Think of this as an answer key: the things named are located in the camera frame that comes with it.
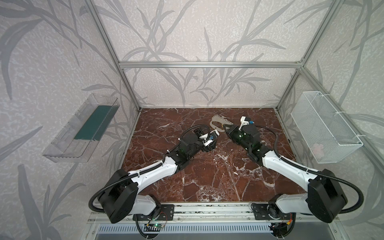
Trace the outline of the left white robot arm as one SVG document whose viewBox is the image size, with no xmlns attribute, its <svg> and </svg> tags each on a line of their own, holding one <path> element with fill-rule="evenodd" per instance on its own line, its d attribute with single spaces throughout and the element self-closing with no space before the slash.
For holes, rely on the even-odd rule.
<svg viewBox="0 0 384 240">
<path fill-rule="evenodd" d="M 89 208 L 105 213 L 112 224 L 132 215 L 156 218 L 161 212 L 161 203 L 152 195 L 141 195 L 141 191 L 184 170 L 199 152 L 213 151 L 219 135 L 217 130 L 210 130 L 204 124 L 187 129 L 180 136 L 179 143 L 168 150 L 162 160 L 134 171 L 116 171 L 91 197 Z"/>
</svg>

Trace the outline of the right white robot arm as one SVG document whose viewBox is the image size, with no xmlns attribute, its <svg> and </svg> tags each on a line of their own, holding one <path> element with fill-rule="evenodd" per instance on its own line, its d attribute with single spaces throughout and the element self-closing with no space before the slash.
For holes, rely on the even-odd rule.
<svg viewBox="0 0 384 240">
<path fill-rule="evenodd" d="M 246 150 L 253 162 L 273 170 L 300 186 L 303 194 L 280 194 L 270 200 L 271 214 L 300 213 L 313 215 L 322 222 L 331 223 L 347 205 L 348 199 L 331 171 L 317 171 L 278 155 L 260 140 L 254 125 L 223 125 L 227 136 Z"/>
</svg>

